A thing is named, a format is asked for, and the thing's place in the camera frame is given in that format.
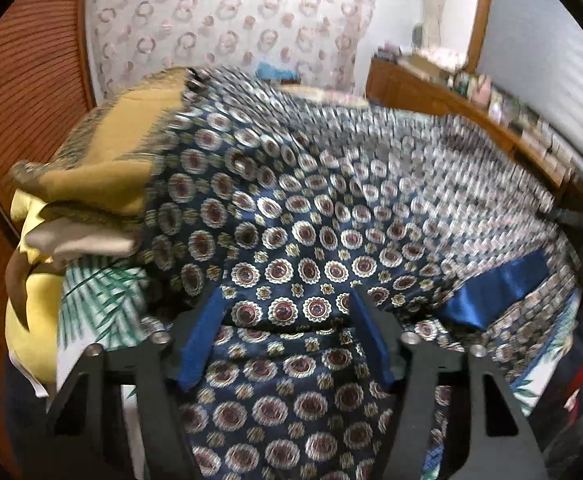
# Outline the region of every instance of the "wooden shelf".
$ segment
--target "wooden shelf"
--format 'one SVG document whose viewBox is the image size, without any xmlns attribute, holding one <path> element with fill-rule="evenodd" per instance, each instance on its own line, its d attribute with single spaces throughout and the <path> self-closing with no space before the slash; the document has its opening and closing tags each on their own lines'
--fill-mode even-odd
<svg viewBox="0 0 583 480">
<path fill-rule="evenodd" d="M 517 133 L 492 121 L 485 110 L 442 84 L 421 79 L 404 66 L 373 59 L 367 79 L 367 99 L 376 100 L 390 108 L 425 114 L 462 115 L 484 128 L 498 147 L 518 164 L 528 167 L 530 163 L 537 169 L 532 172 L 540 173 L 557 194 L 562 194 L 569 182 L 566 172 L 552 168 Z"/>
</svg>

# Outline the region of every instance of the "dark blue fabric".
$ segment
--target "dark blue fabric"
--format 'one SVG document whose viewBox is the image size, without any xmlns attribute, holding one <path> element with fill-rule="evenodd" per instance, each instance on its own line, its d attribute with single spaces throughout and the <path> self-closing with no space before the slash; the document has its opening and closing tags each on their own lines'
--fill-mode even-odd
<svg viewBox="0 0 583 480">
<path fill-rule="evenodd" d="M 549 277 L 542 249 L 469 278 L 437 311 L 440 317 L 485 331 L 516 301 Z"/>
<path fill-rule="evenodd" d="M 191 331 L 187 345 L 180 350 L 181 361 L 178 384 L 180 384 L 184 392 L 193 388 L 202 379 L 214 339 L 220 329 L 222 318 L 225 316 L 227 305 L 228 301 L 222 297 L 222 289 L 220 287 L 217 288 L 198 318 L 196 327 Z"/>
<path fill-rule="evenodd" d="M 2 416 L 4 428 L 12 445 L 16 462 L 26 459 L 27 439 L 44 427 L 46 399 L 36 397 L 31 383 L 4 355 L 2 365 Z"/>
<path fill-rule="evenodd" d="M 424 340 L 460 349 L 475 337 L 449 333 L 429 306 L 455 286 L 455 269 L 491 268 L 529 244 L 564 254 L 533 216 L 544 192 L 532 181 L 513 192 L 502 178 L 513 167 L 459 118 L 316 105 L 237 70 L 206 76 L 206 91 L 161 132 L 140 249 L 173 304 L 194 303 L 209 283 L 229 302 L 204 370 L 194 354 L 183 371 L 200 382 L 176 390 L 183 433 L 206 478 L 370 478 L 396 399 L 370 370 L 382 369 L 386 348 L 373 357 L 361 344 L 375 338 L 369 320 L 358 323 L 366 335 L 351 327 L 351 290 Z M 371 160 L 372 147 L 382 156 Z M 489 171 L 478 176 L 476 162 Z M 450 234 L 466 198 L 480 220 Z M 575 285 L 565 271 L 507 330 L 487 334 L 508 380 L 564 310 Z M 529 325 L 532 310 L 547 315 Z M 444 439 L 449 388 L 435 398 L 432 446 Z"/>
<path fill-rule="evenodd" d="M 569 412 L 564 408 L 568 389 L 578 372 L 583 368 L 583 311 L 578 312 L 577 324 L 572 335 L 569 352 L 558 362 L 545 391 L 528 417 L 531 430 L 541 450 L 545 449 L 562 431 L 569 421 Z M 583 396 L 578 395 L 578 403 Z"/>
<path fill-rule="evenodd" d="M 386 391 L 391 389 L 396 379 L 389 369 L 389 351 L 374 321 L 365 309 L 363 298 L 354 288 L 350 292 L 349 315 L 356 329 L 356 335 L 363 345 L 367 365 L 372 377 Z"/>
<path fill-rule="evenodd" d="M 428 450 L 427 455 L 425 455 L 425 466 L 423 467 L 423 471 L 430 471 L 441 463 L 441 460 L 443 459 L 443 450 L 443 446 L 436 446 Z"/>
</svg>

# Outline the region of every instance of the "gold fabric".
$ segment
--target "gold fabric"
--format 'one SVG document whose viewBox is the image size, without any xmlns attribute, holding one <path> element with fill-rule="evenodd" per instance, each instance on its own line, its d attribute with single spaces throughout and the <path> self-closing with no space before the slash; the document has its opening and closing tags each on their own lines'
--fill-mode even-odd
<svg viewBox="0 0 583 480">
<path fill-rule="evenodd" d="M 111 224 L 120 217 L 118 224 L 133 224 L 163 144 L 161 126 L 182 107 L 185 79 L 185 68 L 167 70 L 92 110 L 51 162 L 15 164 L 15 185 L 49 203 L 40 214 L 47 220 L 69 216 Z"/>
<path fill-rule="evenodd" d="M 26 235 L 43 223 L 40 211 L 45 203 L 36 196 L 17 189 L 12 199 L 11 218 L 24 221 L 17 251 L 27 255 L 31 266 L 50 262 L 48 253 L 30 246 Z M 63 277 L 55 274 L 30 274 L 26 277 L 26 316 L 29 329 L 20 324 L 11 300 L 7 300 L 4 336 L 7 348 L 32 376 L 43 383 L 55 382 L 56 332 L 62 298 Z"/>
</svg>

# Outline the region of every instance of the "black gripper frame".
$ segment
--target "black gripper frame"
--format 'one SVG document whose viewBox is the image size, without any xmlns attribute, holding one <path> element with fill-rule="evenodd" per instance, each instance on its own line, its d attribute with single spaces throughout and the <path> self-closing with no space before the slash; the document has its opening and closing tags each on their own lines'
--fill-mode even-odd
<svg viewBox="0 0 583 480">
<path fill-rule="evenodd" d="M 359 287 L 350 314 L 372 377 L 396 396 L 373 480 L 420 478 L 438 385 L 452 386 L 439 479 L 547 480 L 531 428 L 484 347 L 458 352 L 404 332 Z"/>
<path fill-rule="evenodd" d="M 168 332 L 153 333 L 136 347 L 105 351 L 99 344 L 88 346 L 47 413 L 46 434 L 37 436 L 41 459 L 49 463 L 50 449 L 72 459 L 72 469 L 63 468 L 65 480 L 133 480 L 121 385 L 134 384 L 151 480 L 202 480 L 168 392 L 177 387 L 179 357 L 174 350 L 185 346 L 214 291 L 209 287 Z M 44 465 L 38 461 L 25 478 L 46 479 Z"/>
<path fill-rule="evenodd" d="M 50 407 L 47 433 L 37 444 L 40 459 L 24 477 L 133 480 L 120 386 L 135 384 L 150 480 L 202 480 L 169 388 L 177 388 L 177 350 L 212 293 L 180 314 L 169 332 L 152 334 L 135 348 L 88 347 Z M 441 480 L 547 479 L 533 433 L 502 372 L 481 356 L 482 347 L 456 352 L 407 335 L 359 288 L 352 290 L 350 313 L 372 375 L 396 396 L 373 480 L 419 480 L 440 384 L 453 387 Z"/>
</svg>

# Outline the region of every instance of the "brown fabric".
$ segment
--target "brown fabric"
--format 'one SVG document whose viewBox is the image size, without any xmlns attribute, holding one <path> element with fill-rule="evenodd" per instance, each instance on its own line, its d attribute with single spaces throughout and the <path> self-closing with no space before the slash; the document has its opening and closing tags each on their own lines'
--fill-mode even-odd
<svg viewBox="0 0 583 480">
<path fill-rule="evenodd" d="M 143 210 L 151 165 L 166 142 L 161 126 L 182 107 L 185 75 L 185 68 L 174 68 L 150 76 L 91 111 L 51 162 L 15 164 L 15 185 L 47 202 L 45 219 L 109 224 L 107 213 L 123 223 L 134 219 Z"/>
<path fill-rule="evenodd" d="M 4 272 L 4 284 L 7 296 L 11 300 L 12 307 L 20 324 L 29 329 L 27 322 L 27 277 L 31 272 L 31 265 L 27 258 L 27 253 L 21 253 L 16 249 L 12 254 L 7 268 Z"/>
<path fill-rule="evenodd" d="M 52 274 L 53 276 L 61 276 L 64 278 L 66 273 L 65 262 L 49 262 L 48 264 L 37 264 L 31 269 L 30 276 L 34 274 Z"/>
</svg>

